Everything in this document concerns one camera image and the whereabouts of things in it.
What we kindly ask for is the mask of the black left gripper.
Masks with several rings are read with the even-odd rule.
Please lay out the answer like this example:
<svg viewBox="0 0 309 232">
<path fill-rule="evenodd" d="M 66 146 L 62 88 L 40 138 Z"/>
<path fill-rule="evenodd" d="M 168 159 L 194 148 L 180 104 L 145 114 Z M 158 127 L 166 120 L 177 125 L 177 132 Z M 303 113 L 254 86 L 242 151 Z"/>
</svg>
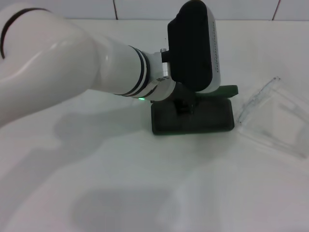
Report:
<svg viewBox="0 0 309 232">
<path fill-rule="evenodd" d="M 177 114 L 193 114 L 197 104 L 197 95 L 181 83 L 176 83 L 175 88 L 169 96 L 169 101 L 177 106 Z"/>
</svg>

